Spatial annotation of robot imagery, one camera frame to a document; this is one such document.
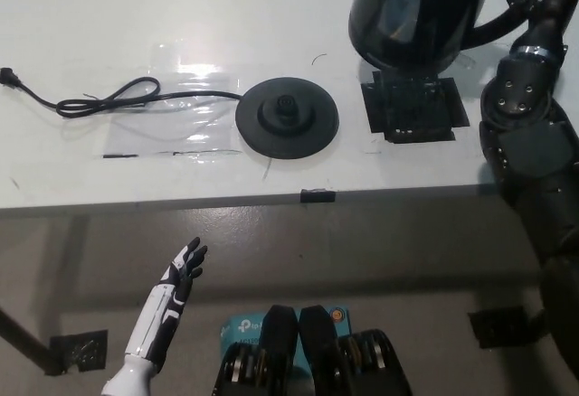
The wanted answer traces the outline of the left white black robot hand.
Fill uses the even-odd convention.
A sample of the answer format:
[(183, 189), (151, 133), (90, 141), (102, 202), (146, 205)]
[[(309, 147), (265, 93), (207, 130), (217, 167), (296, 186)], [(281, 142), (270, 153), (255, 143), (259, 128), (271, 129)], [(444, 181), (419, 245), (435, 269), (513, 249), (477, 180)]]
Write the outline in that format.
[(125, 350), (125, 358), (138, 358), (160, 372), (179, 326), (195, 278), (202, 275), (207, 248), (196, 237), (170, 262), (151, 289)]

